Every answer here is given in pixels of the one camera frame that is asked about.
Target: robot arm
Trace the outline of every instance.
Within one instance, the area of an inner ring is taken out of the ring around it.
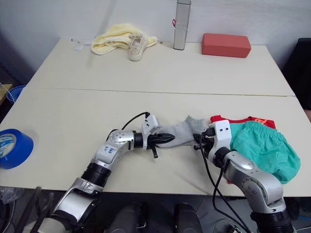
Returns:
[[[208,159],[222,168],[225,177],[244,193],[252,209],[251,218],[260,233],[293,233],[294,229],[283,199],[280,181],[259,169],[237,151],[231,151],[228,120],[214,122],[203,132]]]
[[[86,171],[77,178],[69,190],[57,203],[50,217],[45,218],[39,228],[41,233],[67,232],[82,227],[94,211],[98,195],[103,191],[108,177],[118,161],[134,148],[152,149],[157,157],[155,144],[170,142],[174,136],[168,133],[152,134],[158,128],[156,117],[146,114],[141,133],[116,130],[110,133],[108,140],[98,149]],[[24,228],[31,231],[34,223]]]

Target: red shirt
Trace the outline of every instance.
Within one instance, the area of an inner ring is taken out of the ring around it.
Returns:
[[[260,122],[260,123],[272,128],[272,129],[276,129],[276,125],[275,125],[274,121],[267,120],[267,119],[260,119],[260,118],[256,118],[253,116],[249,116],[248,118],[245,118],[242,120],[230,120],[230,119],[223,118],[221,115],[212,116],[210,118],[211,122],[220,121],[220,120],[228,120],[229,123],[244,123],[244,122],[247,122],[250,120],[254,120],[254,121]]]

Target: green shorts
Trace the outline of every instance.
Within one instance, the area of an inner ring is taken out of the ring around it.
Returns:
[[[255,121],[230,123],[230,128],[231,149],[273,174],[281,183],[288,183],[299,171],[299,157],[276,129]]]

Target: tape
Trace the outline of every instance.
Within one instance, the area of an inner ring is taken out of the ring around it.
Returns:
[[[33,151],[33,140],[16,129],[0,132],[0,168],[11,169],[23,163]]]
[[[10,89],[9,92],[6,93],[6,98],[11,103],[14,103],[18,99],[18,97],[21,94],[21,92],[22,92],[24,87],[25,87],[25,85],[23,85],[23,86],[16,86],[16,87]]]

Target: orange tag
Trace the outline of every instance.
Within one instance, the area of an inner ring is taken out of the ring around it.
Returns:
[[[268,119],[262,120],[262,119],[256,118],[254,121],[260,122],[261,124],[264,125],[265,123],[267,123],[267,120],[268,120]]]

